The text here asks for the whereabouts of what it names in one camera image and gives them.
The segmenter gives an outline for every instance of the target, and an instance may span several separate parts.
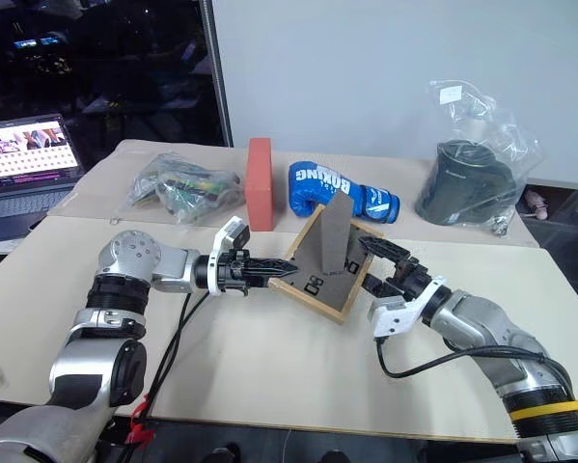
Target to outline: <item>laptop screen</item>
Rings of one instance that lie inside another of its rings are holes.
[[[75,182],[83,174],[59,115],[0,123],[0,191]]]

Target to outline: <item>black cable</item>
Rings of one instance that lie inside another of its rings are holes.
[[[425,364],[419,365],[412,369],[400,372],[392,372],[387,369],[385,365],[385,359],[383,358],[382,345],[384,339],[376,340],[376,354],[378,356],[378,363],[387,376],[394,379],[406,378],[408,376],[413,376],[414,374],[421,373],[427,369],[438,367],[451,360],[459,359],[460,357],[471,356],[471,357],[491,357],[491,358],[502,358],[502,359],[518,359],[518,360],[531,360],[534,362],[539,362],[549,367],[553,372],[553,375],[561,382],[569,400],[573,400],[574,395],[571,389],[571,382],[569,381],[569,375],[565,371],[564,367],[558,362],[546,357],[543,354],[538,354],[530,350],[522,349],[519,347],[505,346],[505,345],[487,345],[484,347],[473,347],[470,349],[458,350],[453,347],[454,352],[438,359],[431,360]]]
[[[183,331],[183,328],[185,327],[186,323],[190,320],[190,318],[192,318],[192,315],[194,315],[194,313],[199,309],[199,307],[201,307],[201,304],[203,304],[203,302],[207,299],[207,297],[209,296],[209,291],[207,291],[203,295],[203,297],[199,299],[199,301],[194,305],[194,307],[188,313],[188,315],[186,315],[185,312],[187,310],[191,296],[192,296],[191,293],[188,293],[188,295],[185,296],[185,301],[183,301],[183,306],[181,306],[181,313],[179,314],[179,322],[177,330],[175,330],[173,337],[169,341],[169,345],[166,346],[164,355],[162,356],[162,360],[160,361],[160,365],[155,371],[153,381],[151,382],[150,391],[148,392],[147,395],[147,401],[149,405],[141,412],[140,416],[138,417],[139,422],[143,422],[148,418],[151,408],[153,407],[155,398],[157,397],[157,394],[160,391],[162,384],[164,384],[164,380],[168,376],[169,371],[171,370],[171,367],[173,366],[173,363],[177,358],[179,350],[179,342],[181,340],[181,332]],[[122,454],[120,455],[118,463],[127,463],[128,461],[130,461],[137,447],[138,444],[126,444],[124,449],[122,450]]]

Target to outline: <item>white table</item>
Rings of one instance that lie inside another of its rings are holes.
[[[84,307],[98,251],[138,229],[166,244],[208,251],[215,229],[52,216],[0,265],[0,400],[43,403],[48,372]],[[253,256],[281,256],[295,233],[254,232]],[[397,240],[448,286],[490,298],[568,369],[578,396],[578,297],[546,251]],[[377,259],[371,269],[386,275]],[[146,388],[172,336],[183,295],[152,291],[146,312]],[[383,375],[361,291],[342,326],[270,290],[205,302],[184,332],[157,417],[338,429],[434,439],[511,442],[500,399],[470,359],[404,380]],[[385,344],[400,370],[447,352],[419,324]],[[134,405],[123,407],[128,414]]]
[[[247,150],[125,140],[110,156],[100,161],[86,174],[61,204],[49,212],[49,215],[175,223],[175,218],[161,204],[134,209],[124,207],[125,195],[132,180],[159,153],[169,151],[208,169],[230,170],[245,178]],[[307,220],[296,217],[289,208],[289,165],[299,160],[311,160],[333,167],[354,181],[387,188],[399,196],[401,206],[396,223],[390,225],[369,222],[371,227],[394,238],[538,247],[517,214],[509,226],[509,235],[503,238],[493,235],[490,231],[473,227],[437,226],[419,217],[414,206],[432,167],[431,161],[273,150],[276,232],[299,232]],[[203,221],[202,225],[220,227],[233,215],[247,219],[245,205],[214,215]]]

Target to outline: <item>yellow cable tie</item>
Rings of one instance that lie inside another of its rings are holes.
[[[538,405],[537,407],[523,408],[522,410],[511,412],[509,417],[513,422],[517,422],[518,420],[524,420],[526,418],[541,417],[543,415],[563,412],[578,412],[578,400],[549,403],[547,405]]]

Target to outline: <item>wooden frame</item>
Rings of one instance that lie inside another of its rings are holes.
[[[317,220],[318,216],[320,215],[320,213],[322,212],[322,210],[324,208],[325,207],[322,204],[320,204],[317,207],[317,209],[312,214],[312,216],[310,217],[310,219],[308,220],[308,222],[306,223],[304,228],[301,230],[301,232],[297,235],[297,237],[295,238],[293,243],[290,245],[289,250],[287,251],[287,254],[285,255],[286,260],[290,260],[293,257],[293,255],[295,254],[295,251],[297,250],[297,248],[299,248],[299,245],[303,241],[304,237],[311,230],[313,224],[315,223],[315,221]],[[377,236],[377,237],[383,236],[382,232],[373,230],[370,227],[367,227],[367,226],[357,222],[355,219],[351,219],[350,224],[351,224],[351,226],[353,226],[357,229],[360,229],[363,232],[366,232],[366,233],[371,234],[373,236]],[[286,282],[284,282],[278,278],[269,279],[268,287],[270,287],[274,290],[283,292],[286,295],[292,297],[293,299],[295,299],[295,300],[297,300],[303,304],[306,304],[308,307],[314,309],[318,313],[326,316],[327,318],[335,321],[336,323],[342,324],[346,321],[346,319],[348,318],[348,316],[350,314],[350,310],[353,306],[353,303],[355,302],[355,298],[357,297],[357,293],[359,292],[359,289],[361,288],[362,283],[364,282],[364,279],[366,278],[366,274],[368,273],[368,269],[370,268],[370,265],[372,263],[372,258],[373,258],[373,255],[370,254],[364,260],[364,263],[362,264],[362,268],[360,269],[359,273],[357,274],[357,278],[355,280],[355,283],[353,284],[353,287],[351,288],[350,292],[348,293],[348,297],[346,298],[346,301],[344,302],[343,307],[340,311],[337,311],[333,307],[330,307],[330,306],[320,302],[319,300],[317,300],[315,297],[311,296],[310,294],[307,294],[306,292],[298,289],[297,287],[289,285],[288,283],[286,283]]]

